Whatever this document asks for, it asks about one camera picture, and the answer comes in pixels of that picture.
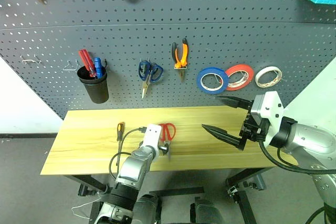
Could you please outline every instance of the wooden table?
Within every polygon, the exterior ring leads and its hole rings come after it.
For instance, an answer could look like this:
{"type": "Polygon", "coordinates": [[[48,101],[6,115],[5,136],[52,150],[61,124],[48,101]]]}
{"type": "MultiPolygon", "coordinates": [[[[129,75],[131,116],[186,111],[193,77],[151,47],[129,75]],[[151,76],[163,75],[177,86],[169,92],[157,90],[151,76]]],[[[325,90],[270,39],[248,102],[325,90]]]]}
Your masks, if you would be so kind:
{"type": "MultiPolygon", "coordinates": [[[[125,122],[125,133],[149,123],[175,124],[176,136],[171,144],[170,162],[167,156],[160,156],[151,170],[273,166],[257,143],[248,141],[242,152],[214,138],[201,127],[202,123],[213,125],[238,136],[245,116],[246,110],[228,106],[69,111],[41,174],[80,177],[108,173],[110,158],[118,151],[116,127],[119,122],[125,122]]],[[[123,151],[132,152],[142,138],[140,132],[131,133],[124,142],[123,151]]],[[[276,153],[273,147],[269,151],[273,156],[276,153]]]]}

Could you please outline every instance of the gray pegboard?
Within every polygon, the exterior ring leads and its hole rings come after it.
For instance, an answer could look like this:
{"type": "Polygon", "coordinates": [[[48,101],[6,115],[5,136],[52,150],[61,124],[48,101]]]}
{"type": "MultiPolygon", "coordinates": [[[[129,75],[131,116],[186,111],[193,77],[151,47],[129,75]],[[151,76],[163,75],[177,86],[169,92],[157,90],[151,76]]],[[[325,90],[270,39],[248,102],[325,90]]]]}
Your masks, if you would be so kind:
{"type": "Polygon", "coordinates": [[[277,90],[288,104],[335,56],[335,7],[308,0],[0,0],[2,58],[61,117],[73,109],[220,105],[196,86],[205,67],[274,65],[283,80],[225,92],[246,99],[277,90]],[[185,82],[173,69],[171,43],[190,45],[185,82]],[[106,58],[110,99],[90,101],[73,66],[78,50],[106,58]],[[41,65],[23,65],[34,54],[41,65]],[[140,58],[164,68],[141,99],[140,58]]]}

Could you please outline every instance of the pliers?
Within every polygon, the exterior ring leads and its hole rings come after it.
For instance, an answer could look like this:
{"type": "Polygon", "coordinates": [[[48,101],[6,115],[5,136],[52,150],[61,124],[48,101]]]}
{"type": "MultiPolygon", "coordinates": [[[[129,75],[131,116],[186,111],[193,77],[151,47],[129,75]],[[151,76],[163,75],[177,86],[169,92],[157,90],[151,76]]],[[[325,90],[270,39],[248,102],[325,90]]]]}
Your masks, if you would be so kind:
{"type": "Polygon", "coordinates": [[[187,68],[188,42],[186,38],[182,39],[182,48],[183,52],[180,60],[177,54],[177,44],[174,42],[172,45],[172,57],[175,62],[174,69],[178,71],[181,82],[183,82],[184,79],[184,70],[187,68]]]}

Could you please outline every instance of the white wall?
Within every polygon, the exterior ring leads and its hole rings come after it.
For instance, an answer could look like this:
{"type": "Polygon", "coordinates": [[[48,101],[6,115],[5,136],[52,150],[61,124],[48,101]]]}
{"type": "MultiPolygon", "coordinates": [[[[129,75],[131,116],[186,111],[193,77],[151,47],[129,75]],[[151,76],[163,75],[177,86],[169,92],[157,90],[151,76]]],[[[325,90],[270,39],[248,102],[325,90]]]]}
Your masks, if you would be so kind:
{"type": "Polygon", "coordinates": [[[336,58],[286,107],[285,116],[336,133],[336,58]]]}
{"type": "Polygon", "coordinates": [[[0,58],[0,134],[58,132],[62,119],[0,58]]]}

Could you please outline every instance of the red scissors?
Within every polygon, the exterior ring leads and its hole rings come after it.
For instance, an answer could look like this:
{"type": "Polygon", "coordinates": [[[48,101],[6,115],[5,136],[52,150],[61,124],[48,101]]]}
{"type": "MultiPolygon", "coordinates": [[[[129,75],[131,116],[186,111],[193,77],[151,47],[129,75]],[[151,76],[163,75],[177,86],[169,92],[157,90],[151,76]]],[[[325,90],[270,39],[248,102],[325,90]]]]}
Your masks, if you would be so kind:
{"type": "Polygon", "coordinates": [[[162,137],[160,137],[160,140],[163,142],[163,144],[168,144],[168,157],[170,159],[170,142],[173,140],[176,134],[176,127],[172,123],[161,123],[159,125],[162,127],[162,137]],[[169,128],[173,128],[173,136],[171,136],[169,128]]]}

